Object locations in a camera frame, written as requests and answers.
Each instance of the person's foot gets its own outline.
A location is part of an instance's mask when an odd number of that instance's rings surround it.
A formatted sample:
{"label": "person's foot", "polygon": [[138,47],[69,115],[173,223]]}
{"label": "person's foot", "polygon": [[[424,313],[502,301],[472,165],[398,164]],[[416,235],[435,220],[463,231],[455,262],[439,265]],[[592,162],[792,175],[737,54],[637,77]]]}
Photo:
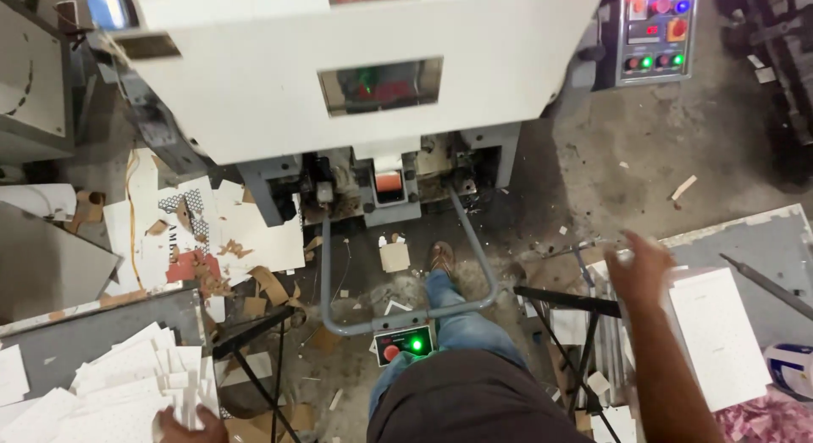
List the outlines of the person's foot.
{"label": "person's foot", "polygon": [[454,268],[454,251],[445,241],[438,241],[432,245],[432,252],[429,255],[429,270],[442,270],[446,274],[451,274]]}

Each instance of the jeans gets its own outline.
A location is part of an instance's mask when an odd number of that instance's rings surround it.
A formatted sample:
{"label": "jeans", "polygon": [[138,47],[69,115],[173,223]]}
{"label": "jeans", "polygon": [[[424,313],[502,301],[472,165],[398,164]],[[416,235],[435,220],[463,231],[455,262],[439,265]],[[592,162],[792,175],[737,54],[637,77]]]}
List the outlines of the jeans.
{"label": "jeans", "polygon": [[[429,307],[452,306],[465,303],[455,286],[449,280],[449,275],[442,270],[435,270],[426,279],[426,293],[429,297]],[[491,353],[506,358],[513,363],[528,368],[520,351],[514,346],[511,337],[497,324],[492,323],[479,313],[469,312],[445,316],[437,320],[437,344],[441,351],[448,349],[485,349]],[[401,352],[387,365],[384,373],[372,388],[370,394],[369,418],[378,407],[381,394],[395,382],[395,379],[413,362],[426,356],[416,356]]]}

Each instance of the metal bracket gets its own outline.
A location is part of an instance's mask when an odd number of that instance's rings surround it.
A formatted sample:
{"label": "metal bracket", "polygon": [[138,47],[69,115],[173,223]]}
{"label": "metal bracket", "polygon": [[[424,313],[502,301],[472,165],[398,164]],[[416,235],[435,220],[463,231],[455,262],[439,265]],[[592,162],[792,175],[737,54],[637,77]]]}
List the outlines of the metal bracket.
{"label": "metal bracket", "polygon": [[463,211],[460,198],[454,191],[453,187],[449,186],[447,189],[449,191],[449,197],[452,199],[452,203],[454,204],[454,210],[457,212],[458,217],[460,218],[460,224],[462,225],[463,230],[466,231],[468,242],[471,244],[474,255],[477,257],[477,261],[480,262],[480,267],[483,269],[485,280],[489,284],[489,294],[485,296],[485,298],[475,302],[460,303],[453,306],[442,306],[441,308],[432,308],[430,310],[412,310],[408,311],[407,313],[392,314],[390,316],[374,318],[366,323],[340,326],[333,321],[330,313],[330,219],[325,217],[325,219],[322,221],[322,238],[324,244],[322,245],[322,287],[319,306],[322,314],[322,322],[324,326],[328,328],[328,330],[342,336],[360,335],[363,333],[381,330],[397,330],[399,328],[422,323],[427,319],[442,318],[444,316],[482,310],[494,302],[494,299],[497,298],[497,278],[494,276],[494,273],[489,266],[488,259],[485,258],[485,252],[483,252],[483,248],[480,245],[480,240],[477,240],[477,234],[474,232],[472,224],[468,221],[466,212]]}

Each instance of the dark shirt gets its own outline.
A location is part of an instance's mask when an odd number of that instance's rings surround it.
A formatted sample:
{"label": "dark shirt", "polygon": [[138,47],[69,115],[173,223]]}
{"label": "dark shirt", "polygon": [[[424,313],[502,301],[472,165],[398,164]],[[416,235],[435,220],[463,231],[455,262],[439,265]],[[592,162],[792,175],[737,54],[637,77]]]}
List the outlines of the dark shirt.
{"label": "dark shirt", "polygon": [[413,363],[381,396],[368,443],[588,443],[525,369],[482,349]]}

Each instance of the blue button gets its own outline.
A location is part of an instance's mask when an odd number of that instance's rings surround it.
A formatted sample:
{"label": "blue button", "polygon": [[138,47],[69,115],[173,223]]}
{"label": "blue button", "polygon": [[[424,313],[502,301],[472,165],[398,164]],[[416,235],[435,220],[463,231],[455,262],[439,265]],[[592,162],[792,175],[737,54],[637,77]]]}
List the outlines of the blue button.
{"label": "blue button", "polygon": [[675,5],[675,11],[677,11],[678,14],[683,14],[684,12],[689,11],[689,5],[690,3],[688,0],[679,1]]}

